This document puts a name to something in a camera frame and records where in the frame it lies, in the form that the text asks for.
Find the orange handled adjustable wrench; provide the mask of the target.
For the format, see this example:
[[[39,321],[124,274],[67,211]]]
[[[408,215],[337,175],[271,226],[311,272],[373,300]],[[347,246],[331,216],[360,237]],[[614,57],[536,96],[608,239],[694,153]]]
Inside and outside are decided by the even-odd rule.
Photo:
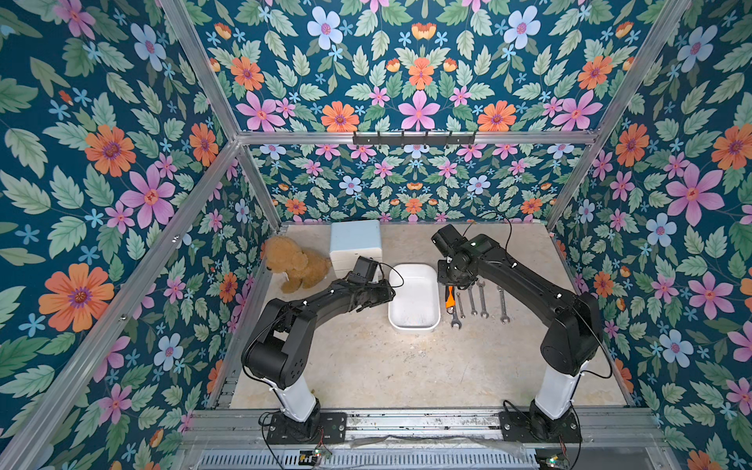
[[[454,286],[446,286],[445,308],[448,313],[453,313],[456,308],[456,295],[454,295]]]

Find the tiny silver wrench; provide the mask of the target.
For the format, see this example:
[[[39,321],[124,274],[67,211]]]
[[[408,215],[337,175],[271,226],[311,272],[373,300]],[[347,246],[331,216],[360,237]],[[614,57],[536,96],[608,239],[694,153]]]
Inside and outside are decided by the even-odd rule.
[[[459,292],[456,293],[456,305],[457,305],[457,309],[459,311],[459,317],[462,318],[462,319],[464,319],[466,317],[466,315],[465,315],[464,307],[463,307],[463,303],[462,303],[462,295]]]

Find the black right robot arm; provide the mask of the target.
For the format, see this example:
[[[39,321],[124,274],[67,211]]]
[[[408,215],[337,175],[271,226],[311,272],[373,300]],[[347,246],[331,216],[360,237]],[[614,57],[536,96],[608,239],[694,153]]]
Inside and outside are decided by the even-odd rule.
[[[464,290],[484,279],[540,319],[546,327],[540,344],[546,373],[531,403],[530,415],[550,424],[569,414],[580,377],[602,342],[597,301],[549,282],[485,234],[468,239],[447,225],[431,241],[443,257],[439,262],[440,283]]]

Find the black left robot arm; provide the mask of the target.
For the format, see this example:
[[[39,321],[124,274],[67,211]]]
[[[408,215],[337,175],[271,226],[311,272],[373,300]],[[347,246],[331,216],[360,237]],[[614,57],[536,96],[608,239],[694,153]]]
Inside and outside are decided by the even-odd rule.
[[[338,279],[305,299],[269,301],[241,354],[243,371],[268,385],[280,411],[296,423],[315,422],[318,399],[304,371],[316,329],[338,315],[390,303],[396,289],[387,280]]]

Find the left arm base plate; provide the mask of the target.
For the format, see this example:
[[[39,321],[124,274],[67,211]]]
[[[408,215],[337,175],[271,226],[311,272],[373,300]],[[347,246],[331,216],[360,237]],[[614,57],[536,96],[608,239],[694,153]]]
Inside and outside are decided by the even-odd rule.
[[[271,445],[342,444],[347,424],[344,412],[315,412],[307,421],[298,422],[277,411],[264,424],[264,436]]]

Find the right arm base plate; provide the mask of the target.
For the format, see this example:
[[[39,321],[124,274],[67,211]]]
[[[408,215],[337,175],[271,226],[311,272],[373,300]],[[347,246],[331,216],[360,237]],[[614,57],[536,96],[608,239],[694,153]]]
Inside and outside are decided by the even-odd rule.
[[[507,442],[578,444],[582,440],[580,424],[573,409],[555,420],[540,411],[503,410],[499,413],[499,428]]]

